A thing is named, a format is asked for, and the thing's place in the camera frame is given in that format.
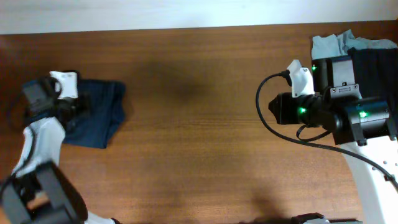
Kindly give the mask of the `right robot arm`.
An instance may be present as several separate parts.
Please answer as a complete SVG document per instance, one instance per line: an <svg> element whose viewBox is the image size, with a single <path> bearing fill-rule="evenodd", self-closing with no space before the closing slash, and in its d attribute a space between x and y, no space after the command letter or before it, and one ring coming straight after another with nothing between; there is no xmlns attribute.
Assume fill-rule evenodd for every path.
<svg viewBox="0 0 398 224"><path fill-rule="evenodd" d="M397 223L397 128L382 98L365 96L349 56L298 60L280 76L291 87L269 110L277 124L323 128L342 149L361 199L366 223Z"/></svg>

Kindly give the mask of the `navy blue shorts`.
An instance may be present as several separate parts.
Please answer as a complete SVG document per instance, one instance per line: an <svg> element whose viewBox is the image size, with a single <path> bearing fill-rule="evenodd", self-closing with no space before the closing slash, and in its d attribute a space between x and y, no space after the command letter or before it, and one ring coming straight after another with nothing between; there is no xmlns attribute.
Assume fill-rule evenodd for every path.
<svg viewBox="0 0 398 224"><path fill-rule="evenodd" d="M125 121L124 83L114 80L84 79L78 82L79 98L90 101L89 112L71 121L65 144L105 149Z"/></svg>

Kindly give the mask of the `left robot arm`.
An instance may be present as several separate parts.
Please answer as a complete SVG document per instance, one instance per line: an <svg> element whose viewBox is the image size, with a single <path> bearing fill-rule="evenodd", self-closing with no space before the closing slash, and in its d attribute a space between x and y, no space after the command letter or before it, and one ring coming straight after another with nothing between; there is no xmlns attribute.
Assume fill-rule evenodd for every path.
<svg viewBox="0 0 398 224"><path fill-rule="evenodd" d="M117 223L87 209L80 193L59 168L69 124L90 111L78 92L75 72L52 71L27 82L24 145L9 177L1 184L1 206L11 223Z"/></svg>

